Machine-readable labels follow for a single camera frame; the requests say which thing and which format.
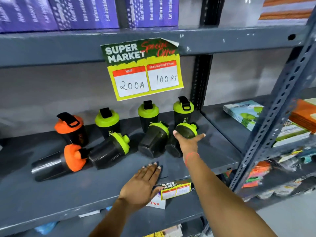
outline neon green lid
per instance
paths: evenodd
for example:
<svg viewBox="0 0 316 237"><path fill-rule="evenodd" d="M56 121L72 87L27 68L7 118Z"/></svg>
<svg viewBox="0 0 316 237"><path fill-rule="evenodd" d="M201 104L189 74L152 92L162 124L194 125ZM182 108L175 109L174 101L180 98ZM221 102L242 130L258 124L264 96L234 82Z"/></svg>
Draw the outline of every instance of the neon green lid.
<svg viewBox="0 0 316 237"><path fill-rule="evenodd" d="M121 145L121 147L124 150L124 153L127 154L130 151L130 146L128 145L130 139L128 138L127 135L122 136L121 133L112 133L111 134Z"/></svg>
<svg viewBox="0 0 316 237"><path fill-rule="evenodd" d="M159 114L159 108L151 100L144 101L138 108L138 115L143 118L152 118Z"/></svg>
<svg viewBox="0 0 316 237"><path fill-rule="evenodd" d="M188 114L194 111L194 105L185 96L179 96L179 101L173 104L173 110L180 114Z"/></svg>
<svg viewBox="0 0 316 237"><path fill-rule="evenodd" d="M180 123L179 125L183 125L183 126L189 128L189 129L195 134L195 136L198 135L198 134L197 134L197 127L196 127L195 124Z"/></svg>
<svg viewBox="0 0 316 237"><path fill-rule="evenodd" d="M160 127L161 129L163 129L166 133L167 133L167 135L168 135L168 137L169 137L169 130L168 130L168 127L167 126L165 126L163 123L161 123L161 121L160 122L155 122L155 123L152 123L152 124L150 124L149 126L151 126L151 125L154 125L154 126L157 126L157 127Z"/></svg>
<svg viewBox="0 0 316 237"><path fill-rule="evenodd" d="M107 107L99 110L94 121L98 127L110 127L118 123L119 115Z"/></svg>

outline bottle lid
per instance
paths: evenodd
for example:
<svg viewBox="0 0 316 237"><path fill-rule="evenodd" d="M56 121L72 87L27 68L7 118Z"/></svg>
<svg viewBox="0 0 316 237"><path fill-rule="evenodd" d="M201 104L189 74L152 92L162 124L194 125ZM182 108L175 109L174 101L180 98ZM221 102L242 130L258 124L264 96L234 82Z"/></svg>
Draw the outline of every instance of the bottle lid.
<svg viewBox="0 0 316 237"><path fill-rule="evenodd" d="M157 127L160 127L161 129L163 129L164 130L164 132L166 132L167 133L167 135L168 135L168 137L169 137L169 130L168 130L168 127L169 127L169 125L167 124L167 123L165 123L165 122L163 122L163 121L160 121L160 122L155 122L155 123L152 123L152 124L150 124L149 126L157 126Z"/></svg>
<svg viewBox="0 0 316 237"><path fill-rule="evenodd" d="M159 108L151 100L144 101L138 108L138 115L143 118L152 118L159 114Z"/></svg>
<svg viewBox="0 0 316 237"><path fill-rule="evenodd" d="M110 127L118 123L118 121L119 115L108 107L100 109L95 118L95 123L98 127Z"/></svg>
<svg viewBox="0 0 316 237"><path fill-rule="evenodd" d="M120 146L123 148L125 155L130 151L130 146L128 143L130 142L130 139L127 135L122 136L121 133L112 133L111 134L120 144Z"/></svg>
<svg viewBox="0 0 316 237"><path fill-rule="evenodd" d="M187 128L189 128L194 134L195 136L197 136L197 125L195 123L191 123L191 124L188 124L188 123L180 123L179 125L182 125L182 126L185 126Z"/></svg>
<svg viewBox="0 0 316 237"><path fill-rule="evenodd" d="M180 114L188 114L193 112L194 105L185 96L179 96L179 101L173 104L173 110Z"/></svg>
<svg viewBox="0 0 316 237"><path fill-rule="evenodd" d="M66 145L64 149L66 163L73 172L81 170L88 158L88 155L83 155L80 150L81 146L75 144Z"/></svg>
<svg viewBox="0 0 316 237"><path fill-rule="evenodd" d="M57 117L59 120L55 125L55 130L59 134L68 134L83 126L83 119L81 117L71 115L68 112L60 113Z"/></svg>

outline hand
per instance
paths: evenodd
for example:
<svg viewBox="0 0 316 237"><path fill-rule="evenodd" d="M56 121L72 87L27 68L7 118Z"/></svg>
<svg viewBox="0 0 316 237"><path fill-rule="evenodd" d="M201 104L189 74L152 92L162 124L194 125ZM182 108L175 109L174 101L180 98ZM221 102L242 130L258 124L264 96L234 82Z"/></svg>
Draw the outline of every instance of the hand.
<svg viewBox="0 0 316 237"><path fill-rule="evenodd" d="M205 137L205 134L203 133L203 134L197 135L194 138L187 139L187 138L184 138L176 130L174 130L172 133L176 137L176 139L179 141L180 148L183 153L183 160L187 154L192 153L192 152L196 152L196 153L198 152L198 149L197 149L198 141Z"/></svg>
<svg viewBox="0 0 316 237"><path fill-rule="evenodd" d="M123 186L118 199L127 204L131 213L146 206L163 189L163 187L158 186L152 191L160 171L161 167L157 167L157 163L149 164L138 170L132 179Z"/></svg>

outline forearm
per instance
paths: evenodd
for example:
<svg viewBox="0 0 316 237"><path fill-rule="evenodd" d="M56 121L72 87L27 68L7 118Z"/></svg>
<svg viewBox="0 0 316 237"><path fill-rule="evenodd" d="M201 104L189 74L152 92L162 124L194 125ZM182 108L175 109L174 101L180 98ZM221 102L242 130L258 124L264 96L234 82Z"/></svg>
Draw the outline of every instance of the forearm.
<svg viewBox="0 0 316 237"><path fill-rule="evenodd" d="M198 155L188 158L187 167L215 236L276 236L261 217L225 186Z"/></svg>
<svg viewBox="0 0 316 237"><path fill-rule="evenodd" d="M91 232L89 237L119 237L131 211L124 200L117 199L109 213Z"/></svg>

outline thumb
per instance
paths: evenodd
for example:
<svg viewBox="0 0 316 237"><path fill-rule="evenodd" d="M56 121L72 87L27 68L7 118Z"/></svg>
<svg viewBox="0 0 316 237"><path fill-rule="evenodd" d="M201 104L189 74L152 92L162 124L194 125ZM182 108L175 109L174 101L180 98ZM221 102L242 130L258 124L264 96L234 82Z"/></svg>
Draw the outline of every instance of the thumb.
<svg viewBox="0 0 316 237"><path fill-rule="evenodd" d="M157 186L156 188L154 188L154 190L152 191L151 195L150 195L150 199L154 198L156 196L156 194L158 194L159 191L162 191L163 187L162 186Z"/></svg>
<svg viewBox="0 0 316 237"><path fill-rule="evenodd" d="M205 137L205 134L200 134L197 135L196 137L192 138L193 140L195 140L196 142L200 141L201 139L203 139Z"/></svg>
<svg viewBox="0 0 316 237"><path fill-rule="evenodd" d="M176 130L174 130L172 133L173 133L173 135L176 137L176 139L178 141L184 139L184 137L179 132L177 132Z"/></svg>

